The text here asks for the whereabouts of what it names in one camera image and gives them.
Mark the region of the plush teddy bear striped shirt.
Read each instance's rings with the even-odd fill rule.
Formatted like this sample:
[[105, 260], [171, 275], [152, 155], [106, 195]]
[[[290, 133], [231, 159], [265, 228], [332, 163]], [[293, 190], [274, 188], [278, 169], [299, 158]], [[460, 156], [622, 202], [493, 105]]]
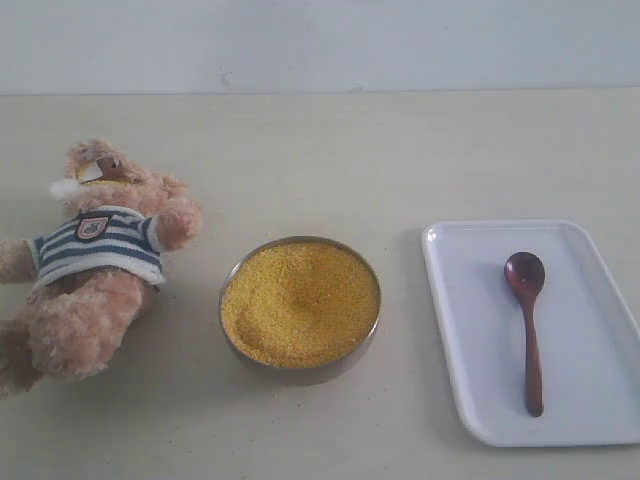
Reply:
[[102, 139], [70, 149], [50, 192], [64, 222], [39, 237], [1, 242], [2, 283], [32, 287], [1, 323], [4, 398], [43, 377], [78, 381], [105, 370], [164, 283], [164, 254], [185, 248], [203, 227], [184, 183]]

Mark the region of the dark brown wooden spoon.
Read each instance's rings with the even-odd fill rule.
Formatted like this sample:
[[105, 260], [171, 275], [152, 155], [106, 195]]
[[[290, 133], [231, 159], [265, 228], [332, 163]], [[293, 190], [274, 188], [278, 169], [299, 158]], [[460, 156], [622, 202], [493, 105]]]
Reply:
[[524, 398], [532, 417], [544, 413], [543, 381], [534, 308], [546, 278], [544, 265], [531, 252], [513, 253], [504, 266], [504, 277], [522, 310], [525, 331]]

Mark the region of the white rectangular plastic tray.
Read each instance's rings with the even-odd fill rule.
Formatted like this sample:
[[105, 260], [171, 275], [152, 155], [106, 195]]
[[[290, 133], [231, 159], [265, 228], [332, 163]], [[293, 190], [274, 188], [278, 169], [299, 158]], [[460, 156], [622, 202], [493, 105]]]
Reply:
[[[639, 327], [600, 252], [559, 219], [435, 223], [421, 238], [458, 415], [493, 447], [634, 445]], [[546, 278], [535, 305], [544, 411], [525, 407], [525, 330], [504, 266], [526, 251]]]

